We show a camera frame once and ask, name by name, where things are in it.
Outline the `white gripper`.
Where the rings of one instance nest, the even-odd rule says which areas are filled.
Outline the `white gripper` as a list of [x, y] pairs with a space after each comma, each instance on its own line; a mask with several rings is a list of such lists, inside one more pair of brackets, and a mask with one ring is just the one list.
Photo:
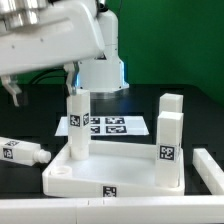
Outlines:
[[65, 64], [68, 93], [76, 94], [76, 61], [105, 48], [98, 13], [99, 0], [0, 0], [0, 76], [16, 107], [22, 91], [14, 74]]

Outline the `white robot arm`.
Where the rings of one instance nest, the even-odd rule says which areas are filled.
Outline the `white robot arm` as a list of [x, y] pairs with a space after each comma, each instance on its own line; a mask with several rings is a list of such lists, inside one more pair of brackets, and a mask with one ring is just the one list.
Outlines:
[[68, 92], [125, 88], [118, 19], [105, 0], [0, 0], [0, 81], [23, 102], [16, 76], [62, 66]]

